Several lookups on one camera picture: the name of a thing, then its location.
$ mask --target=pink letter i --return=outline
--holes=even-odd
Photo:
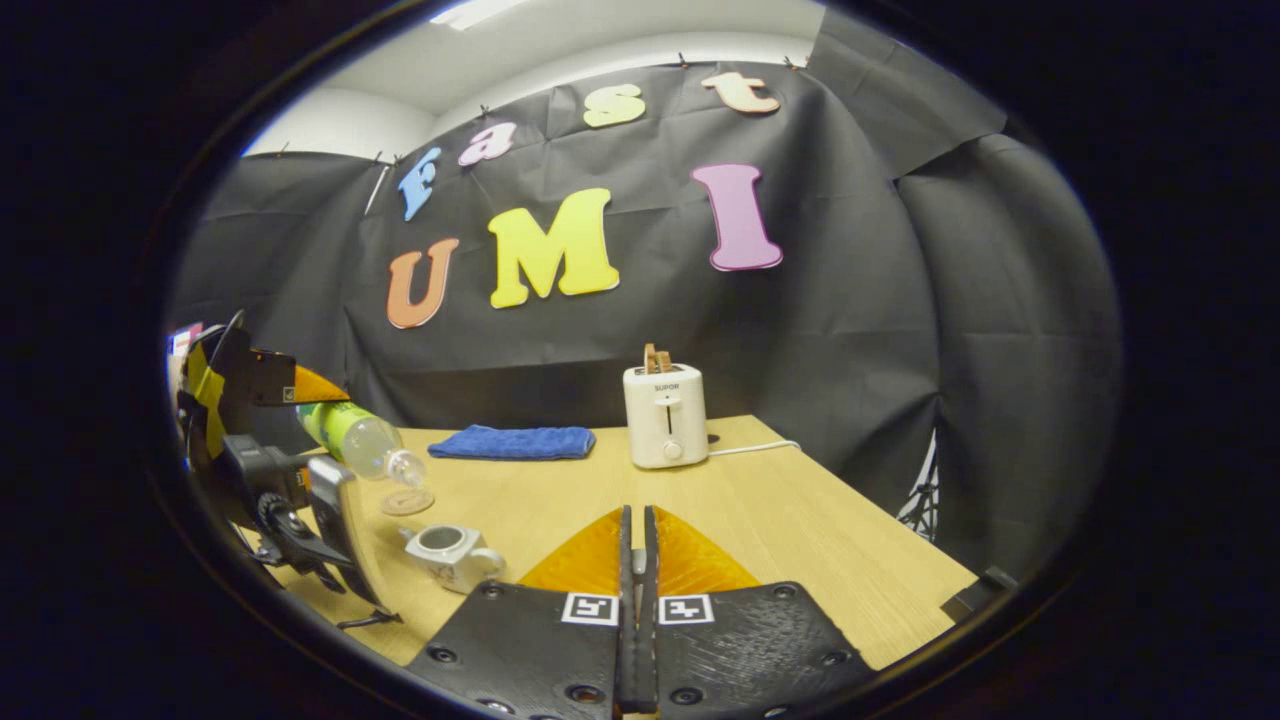
[[[759,168],[733,163],[705,165],[689,173],[689,177],[701,183],[712,200],[717,236],[713,268],[755,270],[782,261],[782,249],[764,234],[764,220],[751,187],[760,177]]]

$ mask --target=ceiling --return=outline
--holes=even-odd
[[[529,0],[466,31],[422,22],[324,82],[439,115],[479,90],[566,55],[680,32],[758,32],[812,41],[810,0]]]

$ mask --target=plastic bottle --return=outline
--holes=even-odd
[[[355,402],[298,405],[298,421],[339,462],[361,478],[385,477],[415,488],[422,487],[426,466],[401,439],[390,423]]]

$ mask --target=black backdrop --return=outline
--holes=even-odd
[[[764,79],[781,109],[746,115],[700,86],[728,70]],[[586,127],[585,95],[626,82],[645,114]],[[467,141],[499,122],[517,123],[515,147],[460,168]],[[828,14],[805,70],[719,63],[579,81],[442,135],[380,183],[366,160],[246,158],[195,229],[173,323],[243,306],[259,346],[397,424],[444,428],[625,424],[618,375],[655,342],[703,370],[709,416],[755,414],[890,512],[937,429],[937,543],[974,570],[1018,574],[1093,487],[1121,352],[1084,210],[1006,124],[919,54]],[[406,223],[397,184],[435,146],[433,195]],[[714,163],[760,169],[780,265],[708,263],[716,227],[689,172]],[[489,220],[527,208],[545,229],[590,187],[612,192],[604,234],[621,284],[493,309]],[[393,327],[389,263],[445,237],[461,243],[439,311]],[[411,297],[426,270],[424,259]],[[284,411],[261,413],[256,432],[310,445]]]

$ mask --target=cup handle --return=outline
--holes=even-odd
[[[485,578],[489,579],[497,578],[498,575],[502,574],[503,570],[507,569],[507,561],[503,560],[497,551],[489,550],[488,547],[477,547],[471,552],[468,552],[467,555],[479,555],[480,557],[488,559],[489,562],[493,562],[494,569],[489,573],[485,573],[484,574]]]

